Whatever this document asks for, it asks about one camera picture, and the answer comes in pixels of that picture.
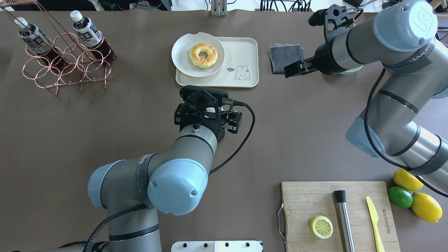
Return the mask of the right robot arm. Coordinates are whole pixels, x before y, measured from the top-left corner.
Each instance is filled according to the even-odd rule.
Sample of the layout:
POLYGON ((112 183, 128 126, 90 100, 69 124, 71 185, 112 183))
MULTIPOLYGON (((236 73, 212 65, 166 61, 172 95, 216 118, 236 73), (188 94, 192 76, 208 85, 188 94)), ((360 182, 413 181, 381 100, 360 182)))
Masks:
POLYGON ((413 119, 430 99, 447 97, 447 47, 436 38, 438 19, 425 0, 405 0, 355 25, 357 8, 332 5, 309 18, 323 26, 314 56, 284 68, 285 77, 319 71, 340 74, 373 62, 383 70, 346 139, 447 197, 447 140, 413 119))

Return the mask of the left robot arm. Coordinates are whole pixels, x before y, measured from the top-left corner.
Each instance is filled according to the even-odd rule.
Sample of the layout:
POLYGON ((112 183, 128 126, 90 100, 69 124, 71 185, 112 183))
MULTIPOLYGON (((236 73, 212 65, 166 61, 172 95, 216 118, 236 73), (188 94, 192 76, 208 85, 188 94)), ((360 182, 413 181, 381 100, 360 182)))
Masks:
POLYGON ((56 252, 160 252, 158 212, 181 216, 199 204, 208 185, 222 130, 236 131, 244 102, 186 101, 175 112, 181 128, 165 153, 120 160, 94 171, 88 183, 92 203, 107 210, 86 241, 56 252))

